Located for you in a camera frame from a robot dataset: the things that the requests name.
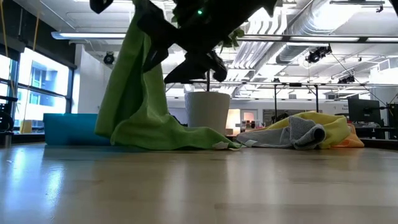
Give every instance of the teal box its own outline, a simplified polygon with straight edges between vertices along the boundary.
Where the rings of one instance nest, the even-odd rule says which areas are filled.
[[[44,114],[45,143],[50,146],[110,146],[94,133],[97,114]]]

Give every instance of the green cloth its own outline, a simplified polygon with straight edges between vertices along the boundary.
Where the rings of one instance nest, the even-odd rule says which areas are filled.
[[[111,144],[154,150],[213,149],[238,145],[210,128],[186,128],[169,115],[161,65],[143,73],[150,37],[137,26],[136,12],[123,41],[99,110],[95,133]]]

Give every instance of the gray towel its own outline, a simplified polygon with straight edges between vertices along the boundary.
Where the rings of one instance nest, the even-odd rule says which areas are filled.
[[[236,139],[248,147],[315,149],[326,138],[323,126],[312,120],[289,117],[289,126],[282,129],[241,133]]]

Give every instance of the window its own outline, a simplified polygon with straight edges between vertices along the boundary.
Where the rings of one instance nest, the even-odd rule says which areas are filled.
[[[0,83],[0,96],[7,96],[7,93],[8,93],[8,85]],[[0,103],[6,103],[6,100],[0,100]]]
[[[0,55],[0,78],[7,80],[10,77],[10,73],[11,73],[11,59],[3,55]]]
[[[65,113],[70,69],[37,52],[21,54],[14,127],[23,120],[33,132],[43,132],[45,113]]]
[[[14,126],[19,127],[25,118],[26,121],[32,121],[33,128],[43,128],[43,115],[45,113],[65,113],[66,104],[67,101],[63,97],[19,88]]]
[[[25,52],[21,54],[18,82],[66,96],[69,71],[67,66],[31,49],[25,49]]]

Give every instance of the white planter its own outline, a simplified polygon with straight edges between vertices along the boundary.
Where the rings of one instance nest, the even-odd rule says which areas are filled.
[[[225,134],[230,96],[217,92],[191,92],[185,94],[188,127],[209,127]]]

